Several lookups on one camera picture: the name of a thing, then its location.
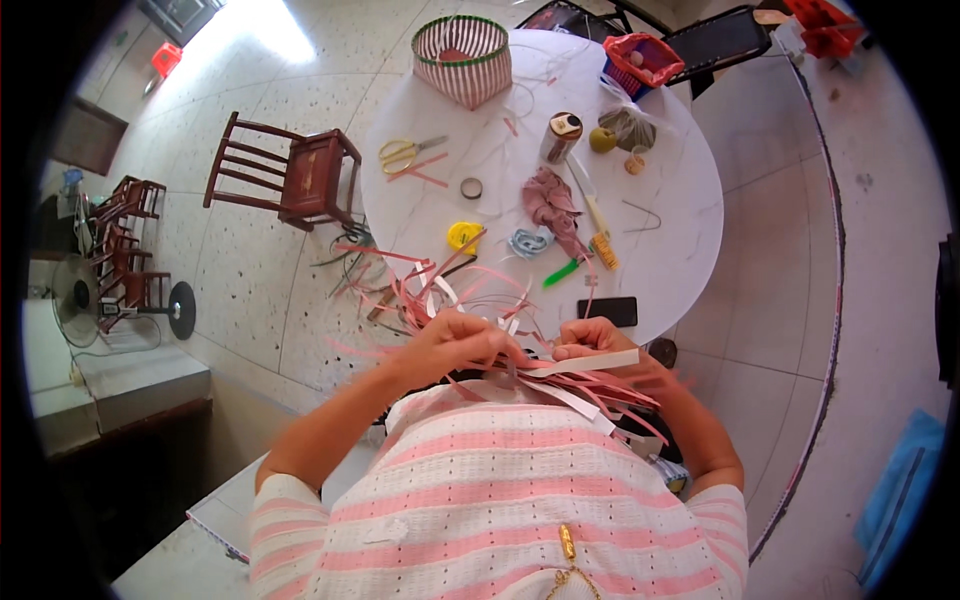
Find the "yellow tape measure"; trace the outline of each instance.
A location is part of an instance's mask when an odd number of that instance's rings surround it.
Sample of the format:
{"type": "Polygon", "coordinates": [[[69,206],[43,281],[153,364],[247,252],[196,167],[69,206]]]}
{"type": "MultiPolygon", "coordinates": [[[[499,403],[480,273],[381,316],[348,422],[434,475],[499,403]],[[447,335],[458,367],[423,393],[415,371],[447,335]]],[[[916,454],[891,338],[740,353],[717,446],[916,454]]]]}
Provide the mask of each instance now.
{"type": "MultiPolygon", "coordinates": [[[[482,230],[483,226],[479,223],[467,223],[465,221],[454,223],[446,232],[446,243],[453,250],[460,250],[470,238],[475,237],[482,230]]],[[[470,244],[470,247],[464,250],[464,254],[476,256],[477,242],[470,244]]]]}

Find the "marble table top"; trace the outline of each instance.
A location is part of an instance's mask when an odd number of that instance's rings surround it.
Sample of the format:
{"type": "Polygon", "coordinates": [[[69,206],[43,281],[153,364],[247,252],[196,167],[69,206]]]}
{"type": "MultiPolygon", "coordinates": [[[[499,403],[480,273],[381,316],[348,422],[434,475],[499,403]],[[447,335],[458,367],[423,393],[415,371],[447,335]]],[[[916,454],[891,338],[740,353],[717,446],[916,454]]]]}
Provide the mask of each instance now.
{"type": "MultiPolygon", "coordinates": [[[[562,322],[576,318],[577,300],[588,297],[588,266],[582,265],[544,290],[543,280],[569,261],[563,250],[553,244],[525,260],[516,257],[505,240],[518,228],[536,229],[523,210],[520,187],[539,165],[550,166],[560,175],[573,190],[574,204],[586,212],[569,167],[546,165],[539,158],[548,118],[569,110],[583,119],[586,130],[572,152],[598,190],[597,202],[610,223],[611,245],[621,263],[616,271],[608,271],[599,258],[591,261],[597,274],[594,297],[636,297],[638,323],[624,331],[644,344],[684,315],[707,285],[716,262],[724,206],[710,148],[684,104],[669,88],[657,89],[638,105],[668,123],[672,131],[660,129],[654,148],[643,155],[645,170],[629,175],[623,167],[629,153],[614,149],[598,155],[586,140],[611,97],[598,83],[606,57],[603,48],[580,37],[533,30],[510,31],[510,45],[514,85],[477,110],[457,105],[413,74],[401,80],[380,107],[361,148],[366,158],[361,192],[377,247],[442,264],[453,252],[446,243],[450,226],[459,221],[482,224],[488,232],[476,264],[524,286],[532,281],[530,301],[537,308],[521,313],[520,329],[538,327],[545,337],[556,337],[562,322]],[[556,81],[548,84],[553,78],[556,81]],[[505,118],[514,123],[516,136],[505,118]],[[430,178],[446,182],[447,188],[410,175],[387,181],[376,158],[386,141],[419,142],[437,135],[448,135],[449,140],[424,151],[417,162],[449,153],[421,168],[430,178]],[[460,182],[467,177],[483,182],[479,200],[461,196],[460,182]],[[624,229],[651,227],[657,220],[623,200],[656,213],[661,227],[624,233],[624,229]]],[[[588,214],[577,222],[587,243],[596,229],[588,214]]],[[[411,270],[406,261],[389,258],[388,262],[401,278],[411,270]]],[[[463,270],[449,282],[462,293],[484,275],[463,270]]],[[[508,302],[497,294],[516,296],[517,289],[486,277],[468,310],[493,316],[496,305],[491,302],[508,302]]],[[[535,347],[532,340],[522,342],[535,347]]]]}

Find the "gold necklace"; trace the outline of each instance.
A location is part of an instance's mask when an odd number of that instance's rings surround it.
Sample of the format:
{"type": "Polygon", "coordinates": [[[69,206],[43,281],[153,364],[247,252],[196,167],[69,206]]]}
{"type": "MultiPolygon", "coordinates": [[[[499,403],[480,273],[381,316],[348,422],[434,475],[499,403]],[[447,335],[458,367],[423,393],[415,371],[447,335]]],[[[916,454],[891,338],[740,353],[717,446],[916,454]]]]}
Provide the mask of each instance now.
{"type": "Polygon", "coordinates": [[[546,595],[546,600],[553,600],[554,594],[556,594],[557,590],[565,586],[566,583],[570,581],[570,576],[573,573],[580,575],[580,577],[587,582],[590,591],[593,592],[594,600],[601,600],[600,592],[597,591],[596,586],[593,584],[587,574],[580,570],[580,567],[574,563],[577,560],[577,549],[573,545],[573,536],[570,535],[570,528],[566,525],[560,526],[560,544],[564,547],[564,556],[566,556],[566,559],[570,561],[570,568],[566,571],[557,571],[557,574],[554,576],[557,585],[555,585],[553,589],[550,590],[550,593],[546,595]]]}

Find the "striped sweater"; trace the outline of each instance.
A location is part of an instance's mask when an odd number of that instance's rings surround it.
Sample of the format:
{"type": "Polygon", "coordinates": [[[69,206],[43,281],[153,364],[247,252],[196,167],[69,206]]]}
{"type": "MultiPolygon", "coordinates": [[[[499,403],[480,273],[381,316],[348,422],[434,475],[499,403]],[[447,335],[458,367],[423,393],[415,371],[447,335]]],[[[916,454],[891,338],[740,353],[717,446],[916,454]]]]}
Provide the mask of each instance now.
{"type": "Polygon", "coordinates": [[[251,515],[257,598],[502,598],[567,568],[562,523],[605,599],[742,596],[739,490],[683,504],[572,409],[464,385],[488,401],[437,386],[398,402],[368,472],[329,510],[295,477],[264,482],[251,515]]]}

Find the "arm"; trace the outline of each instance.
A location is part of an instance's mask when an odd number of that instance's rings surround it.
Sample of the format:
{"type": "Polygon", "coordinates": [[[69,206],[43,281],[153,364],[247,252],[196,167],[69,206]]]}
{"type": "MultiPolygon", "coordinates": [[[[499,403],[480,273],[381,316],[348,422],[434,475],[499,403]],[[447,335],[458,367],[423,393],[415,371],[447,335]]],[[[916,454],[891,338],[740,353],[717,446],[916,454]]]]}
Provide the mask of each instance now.
{"type": "MultiPolygon", "coordinates": [[[[553,356],[563,360],[629,348],[637,348],[637,345],[610,321],[595,317],[564,323],[553,356]]],[[[620,376],[655,376],[636,384],[636,387],[660,403],[660,416],[670,427],[674,440],[684,454],[684,464],[693,476],[691,497],[725,483],[743,491],[743,465],[733,449],[727,430],[710,410],[677,381],[673,373],[642,349],[639,364],[612,372],[620,376]]]]}
{"type": "Polygon", "coordinates": [[[283,432],[256,472],[255,491],[275,473],[293,475],[318,490],[373,420],[400,396],[472,361],[491,361],[501,351],[518,364],[527,360],[520,346],[489,322],[442,311],[407,346],[283,432]]]}

